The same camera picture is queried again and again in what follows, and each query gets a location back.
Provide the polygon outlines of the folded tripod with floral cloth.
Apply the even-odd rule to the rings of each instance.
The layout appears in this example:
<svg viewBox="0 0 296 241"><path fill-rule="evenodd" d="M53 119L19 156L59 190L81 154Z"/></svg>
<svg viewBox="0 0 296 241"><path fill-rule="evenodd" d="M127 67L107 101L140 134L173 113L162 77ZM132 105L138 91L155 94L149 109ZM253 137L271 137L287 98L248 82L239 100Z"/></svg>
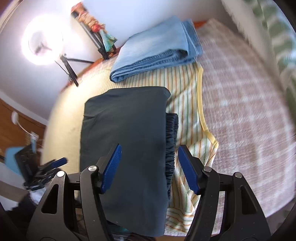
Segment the folded tripod with floral cloth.
<svg viewBox="0 0 296 241"><path fill-rule="evenodd" d="M117 39L107 32L105 24L88 12L82 2L71 8L71 16L81 25L104 60L116 54Z"/></svg>

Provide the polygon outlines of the black tripod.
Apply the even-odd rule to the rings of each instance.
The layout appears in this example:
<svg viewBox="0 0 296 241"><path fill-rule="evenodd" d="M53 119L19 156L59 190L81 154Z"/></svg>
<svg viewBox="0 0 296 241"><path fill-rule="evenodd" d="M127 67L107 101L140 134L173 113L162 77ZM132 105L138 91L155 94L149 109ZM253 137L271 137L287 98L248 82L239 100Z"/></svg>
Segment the black tripod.
<svg viewBox="0 0 296 241"><path fill-rule="evenodd" d="M68 75L70 80L74 82L74 84L78 87L79 83L77 81L77 74L71 67L69 62L78 62L78 63L85 63L85 64L94 64L93 61L88 61L88 60L82 60L82 59L77 59L77 58L67 58L65 54L53 54L53 58L55 59L55 63ZM64 69L58 62L57 59L60 59L60 61L64 64L65 68Z"/></svg>

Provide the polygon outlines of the green white patterned pillow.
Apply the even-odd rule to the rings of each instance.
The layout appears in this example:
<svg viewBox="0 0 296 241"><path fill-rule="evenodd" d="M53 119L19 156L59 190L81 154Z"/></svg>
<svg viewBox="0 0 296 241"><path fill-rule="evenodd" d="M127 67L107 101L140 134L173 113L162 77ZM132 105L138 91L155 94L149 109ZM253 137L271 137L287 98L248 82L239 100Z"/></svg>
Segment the green white patterned pillow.
<svg viewBox="0 0 296 241"><path fill-rule="evenodd" d="M279 79L295 118L295 30L274 1L221 2L239 32Z"/></svg>

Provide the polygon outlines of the dark green pants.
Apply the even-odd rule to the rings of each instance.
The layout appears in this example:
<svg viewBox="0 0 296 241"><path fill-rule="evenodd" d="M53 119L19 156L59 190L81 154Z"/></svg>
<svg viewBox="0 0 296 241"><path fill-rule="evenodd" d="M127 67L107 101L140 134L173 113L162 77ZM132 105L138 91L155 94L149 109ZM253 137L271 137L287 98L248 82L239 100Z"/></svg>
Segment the dark green pants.
<svg viewBox="0 0 296 241"><path fill-rule="evenodd" d="M164 234L175 168L178 116L166 112L164 87L116 88L85 103L80 169L115 144L122 154L111 187L100 197L106 219L149 237Z"/></svg>

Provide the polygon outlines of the folded blue jeans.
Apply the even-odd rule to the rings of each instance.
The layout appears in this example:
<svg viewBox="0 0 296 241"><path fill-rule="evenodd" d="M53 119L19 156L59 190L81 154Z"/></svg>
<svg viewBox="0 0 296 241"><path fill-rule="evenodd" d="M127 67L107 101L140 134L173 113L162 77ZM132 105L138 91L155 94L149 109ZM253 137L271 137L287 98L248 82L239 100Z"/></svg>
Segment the folded blue jeans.
<svg viewBox="0 0 296 241"><path fill-rule="evenodd" d="M114 83L139 73L193 63L203 54L193 21L173 16L134 34L121 47L112 66Z"/></svg>

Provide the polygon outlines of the yellow striped cloth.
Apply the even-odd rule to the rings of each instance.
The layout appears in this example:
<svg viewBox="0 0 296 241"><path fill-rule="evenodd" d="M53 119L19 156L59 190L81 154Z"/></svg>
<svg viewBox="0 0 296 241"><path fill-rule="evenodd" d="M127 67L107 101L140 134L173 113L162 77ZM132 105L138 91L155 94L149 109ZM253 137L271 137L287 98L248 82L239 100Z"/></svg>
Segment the yellow striped cloth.
<svg viewBox="0 0 296 241"><path fill-rule="evenodd" d="M203 68L198 63L141 73L114 83L111 61L100 64L79 79L79 86L62 91L52 108L43 141L41 163L66 157L67 173L76 173L80 161L80 133L85 102L113 88L163 86L171 97L166 111L179 117L177 145L186 145L205 166L212 166L218 141L205 122L202 104Z"/></svg>

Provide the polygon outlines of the pink checked blanket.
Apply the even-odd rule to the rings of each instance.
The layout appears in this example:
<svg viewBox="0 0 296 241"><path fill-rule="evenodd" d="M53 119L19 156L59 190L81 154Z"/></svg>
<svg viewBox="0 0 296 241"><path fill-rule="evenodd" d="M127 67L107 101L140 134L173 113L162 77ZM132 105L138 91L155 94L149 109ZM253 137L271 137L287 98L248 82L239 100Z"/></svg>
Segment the pink checked blanket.
<svg viewBox="0 0 296 241"><path fill-rule="evenodd" d="M194 63L203 68L203 114L219 144L212 167L241 172L271 216L295 195L294 124L285 98L255 52L226 26L209 20L198 34L204 52ZM189 189L178 147L176 135L165 235L188 232L200 199Z"/></svg>

